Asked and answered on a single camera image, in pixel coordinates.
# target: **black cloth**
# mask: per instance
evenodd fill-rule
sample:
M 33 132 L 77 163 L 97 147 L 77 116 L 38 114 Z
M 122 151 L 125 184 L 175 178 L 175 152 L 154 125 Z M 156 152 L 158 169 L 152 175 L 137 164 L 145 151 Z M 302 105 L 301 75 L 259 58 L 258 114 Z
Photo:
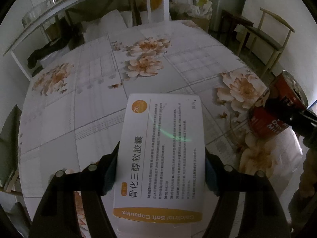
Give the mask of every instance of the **black cloth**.
M 44 58 L 45 56 L 64 48 L 70 39 L 72 38 L 74 31 L 68 25 L 65 18 L 60 19 L 61 23 L 61 38 L 58 41 L 52 41 L 46 44 L 44 47 L 35 50 L 28 58 L 28 68 L 33 69 L 37 63 L 37 60 Z

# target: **can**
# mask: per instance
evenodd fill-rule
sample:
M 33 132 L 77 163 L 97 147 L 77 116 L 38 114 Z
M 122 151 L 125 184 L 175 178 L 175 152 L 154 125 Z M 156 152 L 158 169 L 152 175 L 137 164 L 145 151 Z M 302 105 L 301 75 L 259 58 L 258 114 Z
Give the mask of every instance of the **can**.
M 262 139 L 278 135 L 288 124 L 278 119 L 283 110 L 302 112 L 308 107 L 307 97 L 294 77 L 287 71 L 278 75 L 249 111 L 249 126 Z

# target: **wall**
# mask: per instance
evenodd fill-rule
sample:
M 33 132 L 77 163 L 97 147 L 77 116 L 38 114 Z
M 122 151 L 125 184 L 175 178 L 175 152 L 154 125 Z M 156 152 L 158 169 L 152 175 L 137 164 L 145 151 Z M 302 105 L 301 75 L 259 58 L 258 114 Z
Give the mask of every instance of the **wall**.
M 22 31 L 21 19 L 31 8 L 30 0 L 16 0 L 0 25 L 0 130 L 16 104 L 22 109 L 28 89 L 29 81 L 19 69 L 11 54 L 2 55 L 9 44 Z
M 289 71 L 300 83 L 311 105 L 317 100 L 317 24 L 302 0 L 246 0 L 243 16 L 258 26 L 265 8 L 280 15 L 294 28 L 287 46 L 279 59 L 275 74 L 282 69 Z M 270 16 L 264 19 L 262 30 L 281 44 L 286 38 L 287 28 Z M 257 41 L 254 53 L 267 63 L 272 50 Z

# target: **can lid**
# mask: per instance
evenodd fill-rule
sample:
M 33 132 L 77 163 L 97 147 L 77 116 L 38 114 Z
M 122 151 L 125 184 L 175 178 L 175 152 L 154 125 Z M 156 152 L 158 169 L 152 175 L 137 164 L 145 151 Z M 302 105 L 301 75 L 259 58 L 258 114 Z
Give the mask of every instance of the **can lid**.
M 296 97 L 305 105 L 308 107 L 308 100 L 307 97 L 302 89 L 302 87 L 299 85 L 299 83 L 294 79 L 294 77 L 288 72 L 283 71 L 282 72 L 284 79 L 286 80 L 289 87 L 293 90 Z

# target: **pillow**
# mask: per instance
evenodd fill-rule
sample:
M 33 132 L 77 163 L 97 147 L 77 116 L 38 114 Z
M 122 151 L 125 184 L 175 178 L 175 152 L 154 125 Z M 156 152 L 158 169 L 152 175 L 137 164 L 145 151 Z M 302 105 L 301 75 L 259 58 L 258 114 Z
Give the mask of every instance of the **pillow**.
M 126 24 L 118 10 L 113 10 L 107 13 L 100 19 L 98 24 L 100 33 L 113 32 L 127 29 Z
M 88 43 L 92 40 L 95 40 L 99 37 L 101 37 L 102 35 L 99 35 L 99 26 L 98 24 L 90 24 L 87 27 L 87 30 L 85 33 L 82 34 L 84 37 L 84 41 L 85 43 Z
M 83 21 L 83 33 L 85 43 L 95 40 L 106 35 L 107 32 L 120 31 L 127 29 L 123 17 L 118 10 L 113 10 L 107 13 L 100 19 L 93 21 Z
M 141 16 L 142 25 L 148 24 L 147 11 L 140 12 L 140 16 Z M 151 16 L 152 16 L 152 23 L 164 21 L 164 7 L 161 5 L 159 8 L 151 11 Z
M 83 28 L 83 33 L 87 31 L 87 28 L 89 26 L 91 26 L 92 24 L 98 24 L 100 19 L 97 19 L 97 20 L 92 20 L 92 21 L 82 21 L 80 22 L 81 25 L 82 25 L 82 28 Z
M 132 11 L 120 12 L 120 14 L 121 14 L 126 26 L 128 28 L 132 28 L 133 27 Z

